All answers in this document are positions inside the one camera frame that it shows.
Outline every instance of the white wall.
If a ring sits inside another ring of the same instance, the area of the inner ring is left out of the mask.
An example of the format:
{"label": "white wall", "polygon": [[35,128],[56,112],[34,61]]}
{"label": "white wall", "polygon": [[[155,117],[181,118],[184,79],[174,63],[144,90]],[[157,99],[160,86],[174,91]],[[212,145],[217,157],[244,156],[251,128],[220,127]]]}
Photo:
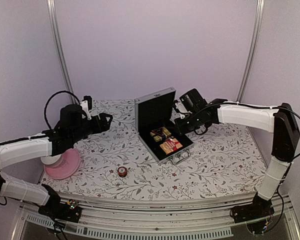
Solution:
{"label": "white wall", "polygon": [[207,99],[238,94],[256,0],[58,0],[76,94],[133,99],[167,87]]}
{"label": "white wall", "polygon": [[[300,114],[300,0],[265,1],[260,37],[244,102],[261,105],[286,102]],[[272,137],[258,130],[253,133],[269,160]],[[300,223],[300,157],[294,161],[285,181],[285,189]]]}
{"label": "white wall", "polygon": [[[63,89],[46,1],[0,0],[0,141],[47,129],[45,102]],[[51,102],[51,124],[57,122],[59,109],[68,101],[67,96],[61,96]],[[33,160],[4,171],[35,183],[43,167]],[[18,202],[11,199],[7,206],[0,206],[0,240],[9,239],[17,207]]]}

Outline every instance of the white cable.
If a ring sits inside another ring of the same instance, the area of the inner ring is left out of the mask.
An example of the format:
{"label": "white cable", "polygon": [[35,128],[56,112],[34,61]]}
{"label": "white cable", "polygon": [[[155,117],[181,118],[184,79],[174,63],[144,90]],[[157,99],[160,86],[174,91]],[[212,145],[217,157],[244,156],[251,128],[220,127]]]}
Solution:
{"label": "white cable", "polygon": [[26,182],[24,180],[21,180],[23,182],[23,184],[25,185],[25,192],[24,192],[24,195],[23,197],[21,198],[20,202],[23,202],[27,193],[28,193],[28,185],[26,184]]}

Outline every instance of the small red object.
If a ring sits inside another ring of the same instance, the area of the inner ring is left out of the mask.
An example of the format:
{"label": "small red object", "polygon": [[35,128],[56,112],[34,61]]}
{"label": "small red object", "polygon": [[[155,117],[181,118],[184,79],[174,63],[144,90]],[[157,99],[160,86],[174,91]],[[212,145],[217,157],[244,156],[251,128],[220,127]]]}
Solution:
{"label": "small red object", "polygon": [[119,177],[124,178],[125,176],[127,176],[127,174],[128,174],[128,170],[127,170],[126,167],[121,166],[121,167],[118,168]]}

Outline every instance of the white plastic lid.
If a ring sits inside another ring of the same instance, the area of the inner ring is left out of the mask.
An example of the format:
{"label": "white plastic lid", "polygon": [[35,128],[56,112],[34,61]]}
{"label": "white plastic lid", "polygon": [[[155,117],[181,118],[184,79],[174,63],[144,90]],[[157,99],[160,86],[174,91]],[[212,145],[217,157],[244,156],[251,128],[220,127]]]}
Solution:
{"label": "white plastic lid", "polygon": [[52,165],[52,164],[55,164],[59,160],[60,157],[61,157],[61,154],[55,155],[55,156],[41,157],[41,162],[44,165]]}

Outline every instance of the case lid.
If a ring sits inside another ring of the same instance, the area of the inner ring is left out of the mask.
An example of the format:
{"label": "case lid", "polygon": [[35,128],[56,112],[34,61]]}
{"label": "case lid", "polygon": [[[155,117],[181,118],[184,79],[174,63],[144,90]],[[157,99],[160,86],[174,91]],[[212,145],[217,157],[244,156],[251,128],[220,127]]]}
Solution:
{"label": "case lid", "polygon": [[138,132],[149,127],[163,127],[171,118],[176,90],[173,87],[136,98],[135,127]]}

